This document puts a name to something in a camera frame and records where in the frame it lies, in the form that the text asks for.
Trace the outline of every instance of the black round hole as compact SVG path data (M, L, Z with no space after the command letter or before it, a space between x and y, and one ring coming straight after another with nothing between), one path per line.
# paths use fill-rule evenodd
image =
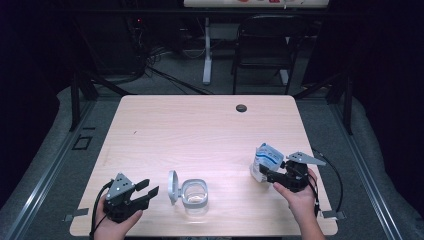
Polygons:
M247 107L246 107L246 105L239 104L239 105L236 106L236 110L237 110L237 112L246 112Z

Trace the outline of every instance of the black curtain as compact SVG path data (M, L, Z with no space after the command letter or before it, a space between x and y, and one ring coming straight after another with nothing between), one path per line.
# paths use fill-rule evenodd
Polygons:
M364 105L387 174L424 216L424 5L399 2L386 11L382 29L355 73L354 96Z
M49 67L48 62L37 61L41 56L30 54L27 46L37 48L36 41L31 42L37 36L19 34L30 32L19 29L19 22L15 21L25 15L18 15L20 12L12 12L4 5L0 9L0 206L3 206L48 133L59 109L56 92L63 86L56 84L55 74L46 75L43 71L51 68L55 72L55 64Z
M356 18L355 14L365 14L379 0L359 3L355 0L330 0L327 12L330 14L346 13L353 17L329 17L320 20L321 27L313 52L306 67L302 84L324 81L346 69L349 56L354 54L355 43L364 34L365 18Z

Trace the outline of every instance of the black chair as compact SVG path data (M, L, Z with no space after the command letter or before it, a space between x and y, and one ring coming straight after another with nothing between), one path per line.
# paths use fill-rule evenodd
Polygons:
M308 30L300 16L255 15L240 24L231 73L236 94L237 69L275 69L288 71L288 94L299 45Z

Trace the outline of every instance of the wire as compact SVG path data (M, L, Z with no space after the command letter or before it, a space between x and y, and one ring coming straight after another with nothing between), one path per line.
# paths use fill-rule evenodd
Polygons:
M213 92L211 92L211 91L209 91L209 90L207 90L207 89L204 89L204 88L199 88L199 87L196 87L196 86L194 86L194 85L191 85L191 84L189 84L189 83L186 83L186 82L183 82L183 81L181 81L181 80L178 80L177 78L175 78L175 77L173 77L173 76L170 76L170 75L168 75L168 74L166 74L166 73L164 73L164 72L161 72L161 71L159 71L159 70L157 70L157 69L155 69L155 68L153 68L153 67L151 67L151 66L147 66L147 68L149 69L149 70L151 70L153 73L155 73L155 74L157 74L157 75L159 75L159 76L161 76L161 77L163 77L163 78L165 78L165 79L167 79L167 80L169 80L169 81L171 81L171 83L178 83L178 84L180 84L180 85L182 85L182 86L184 86L184 87L186 87L186 88L189 88L189 89L191 89L191 90L193 90L193 91L195 91L195 92L197 92L197 93L199 93L199 94L201 94L201 95L209 95L209 94L213 94Z
M307 175L308 175L309 178L312 178L312 180L314 181L314 185L315 185L315 187L314 187L312 185L312 183L310 181L308 181L308 185L309 185L309 187L311 187L312 192L314 192L314 196L315 196L314 212L315 212L315 217L316 217L316 216L318 216L318 212L321 211L321 208L319 206L319 198L318 198L318 185L317 185L317 181L315 180L315 178L313 178L309 173L307 173Z
M108 80L108 82L111 82L111 83L113 83L113 84L115 84L115 85L120 85L120 84L124 84L124 83L133 82L133 81L135 81L135 80L137 80L137 79L141 78L141 77L143 76L143 74L144 74L144 71L141 71L141 72L135 73L135 75L133 75L133 76L131 76L131 77L125 77L125 78L123 78L123 79L119 79L119 80L111 80L111 79L109 78L109 79L107 79L107 80Z
M99 205L100 198L102 196L103 191L106 188L110 188L113 184L114 180L110 180L110 182L106 183L102 190L100 190L99 194L97 194L96 201L94 202L94 208L93 208L93 215L91 217L91 231L90 231L90 239L94 239L94 232L97 230L97 227L100 225L100 223L105 219L106 215L103 217L103 219L99 222L99 224L96 226L96 213L97 213L97 206Z
M72 20L72 24L75 27L77 33L80 35L80 37L82 38L82 40L84 41L84 43L86 44L88 50L90 51L91 55L93 57L96 58L96 60L98 61L98 63L100 63L103 67L105 67L105 69L111 73L111 74L116 74L113 70L110 69L109 66L107 66L107 64L105 64L105 62L101 59L101 57L99 56L99 54L97 53L96 49L94 49L94 47L90 44L90 41L87 39L87 37L84 35L83 30L81 29L81 27L79 26L79 24L77 24L76 20ZM118 80L116 82L113 82L114 84L122 84L122 83L128 83L128 82L132 82L137 80L138 78L140 78L141 76L143 76L144 73L144 67L141 66L140 69L138 69L138 72L135 73L133 76L130 76L126 79L122 79L122 80Z
M324 156L324 154L322 154L321 152L319 152L318 150L316 150L315 148L312 147L312 151L316 152L318 155L320 155L330 166L331 168L333 168L334 172L337 175L337 178L339 180L340 183L340 199L339 199L339 203L337 204L337 208L336 208L336 212L340 211L340 207L342 205L342 201L343 201L343 182L342 182L342 178L340 177L339 172L337 171L336 167L330 162L330 160L328 160L328 158L326 158Z
M188 93L186 91L184 91L184 89L182 89L180 86L178 86L175 82L170 81L172 83L172 85L174 85L176 88L180 89L181 92L183 92L185 95L188 95Z
M191 56L190 54L188 54L188 52L192 52L192 51L201 51L199 54L197 54L196 56ZM199 49L199 50L185 50L183 49L183 53L186 57L191 58L191 59L195 59L198 57L201 57L204 53L205 53L206 49Z

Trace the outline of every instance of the gray carpet floor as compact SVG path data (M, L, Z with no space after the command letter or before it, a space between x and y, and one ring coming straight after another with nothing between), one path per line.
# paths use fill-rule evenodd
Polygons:
M193 58L165 53L157 58L158 61L153 67L214 94L231 94L231 59L228 52L218 46L213 53L212 81L207 86L202 84L203 56ZM291 95L302 91L301 79L307 65L307 57L307 51L300 55ZM243 79L241 85L247 85L238 88L240 94L281 94L284 90L277 88L275 91L275 88L269 88L270 84L279 81L278 76L273 76L273 73L245 73L241 74L240 78ZM119 79L119 77L108 78L112 82ZM119 86L140 95L195 94L189 89L182 91L168 80L149 71L140 79ZM84 117L78 129L72 133L68 131L72 117L70 90L67 88L58 94L61 106L54 125L20 184L0 211L0 239L6 239L8 236L40 240L80 239L70 235L71 222L64 221L64 217L72 214L78 207L120 99L109 89L101 85L96 87L100 93L96 102L87 102L81 97ZM325 93L326 89L322 89L306 99L298 100L297 105L311 146L332 161L343 180L344 197L340 210L347 218L338 221L338 233L329 236L328 239L424 239L422 219L396 192L384 171L384 160L378 142L361 104L354 100L352 114L354 135L347 136L340 126L341 106L328 105L323 98ZM86 150L72 149L78 136L90 137L91 142ZM372 201L373 193L367 191L366 182L361 178L361 169L356 164L352 142L360 150L360 157L363 158L384 200L383 203L393 218L399 233L395 234L394 238L382 224ZM45 179L46 173L51 172L52 164L59 161L58 159L61 164L54 165L56 174L50 179L51 184L44 186L46 194L39 199L40 203L35 205L33 213L26 218L22 226L22 221L18 220L27 216L23 210L35 201L32 199L34 190L40 186L40 180ZM340 184L330 167L320 167L320 172L330 203L335 208L339 201Z

